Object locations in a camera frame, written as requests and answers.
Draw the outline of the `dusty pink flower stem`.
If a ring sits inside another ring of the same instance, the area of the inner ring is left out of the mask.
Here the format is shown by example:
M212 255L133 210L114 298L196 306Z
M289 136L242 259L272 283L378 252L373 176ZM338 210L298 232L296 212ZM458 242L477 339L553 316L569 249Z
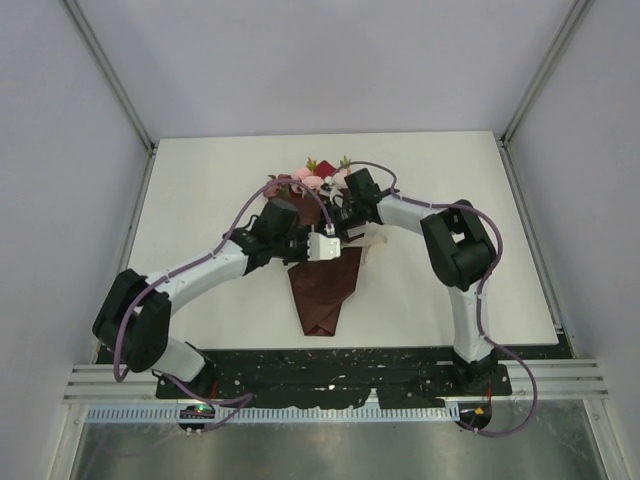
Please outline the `dusty pink flower stem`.
M270 181L267 183L267 189L263 192L265 198L290 198L292 190L287 182L291 176L288 174L280 174L278 176L270 175Z

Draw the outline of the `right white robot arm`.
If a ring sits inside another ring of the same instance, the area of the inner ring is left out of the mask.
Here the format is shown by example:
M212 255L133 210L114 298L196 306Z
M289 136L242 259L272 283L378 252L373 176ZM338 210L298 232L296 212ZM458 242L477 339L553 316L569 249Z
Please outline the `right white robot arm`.
M451 304L454 342L446 378L462 394L484 391L498 363L488 339L486 287L502 244L492 242L481 213L466 200L431 204L410 199L392 187L381 189L366 169L347 175L345 184L348 198L334 214L337 231L377 223L423 237L431 268L447 287Z

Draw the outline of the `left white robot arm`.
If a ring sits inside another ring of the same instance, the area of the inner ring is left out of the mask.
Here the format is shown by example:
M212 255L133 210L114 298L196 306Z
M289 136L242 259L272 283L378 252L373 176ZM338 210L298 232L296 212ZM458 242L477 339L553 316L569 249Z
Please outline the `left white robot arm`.
M207 395L214 383L210 362L194 346L169 335L171 317L214 287L291 254L302 260L309 229L298 209L269 201L249 228L235 228L219 252L206 253L148 276L119 273L94 321L92 332L132 372L155 370L178 379L189 396Z

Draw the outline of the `red wrapping paper sheet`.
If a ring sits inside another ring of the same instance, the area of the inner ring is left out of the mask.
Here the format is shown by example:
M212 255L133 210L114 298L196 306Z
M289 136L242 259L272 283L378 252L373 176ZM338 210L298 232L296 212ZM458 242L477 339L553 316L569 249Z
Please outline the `red wrapping paper sheet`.
M333 176L337 170L329 162L317 161L317 174L323 178ZM307 186L289 184L290 198L281 198L296 206L300 224L323 227L324 215ZM330 200L322 191L316 194ZM346 198L348 189L341 189L337 196ZM344 249L341 256L332 261L297 263L288 269L297 316L306 336L333 336L336 333L343 303L356 291L360 270L360 251Z

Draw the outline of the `cream ribbon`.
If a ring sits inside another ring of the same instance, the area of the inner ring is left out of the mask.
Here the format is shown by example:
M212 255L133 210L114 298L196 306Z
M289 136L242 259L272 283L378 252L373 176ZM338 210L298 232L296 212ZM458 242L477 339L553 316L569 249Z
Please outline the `cream ribbon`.
M360 251L360 265L367 263L371 249L385 245L388 242L388 232L385 227L362 226L348 231L348 237L344 249L357 249Z

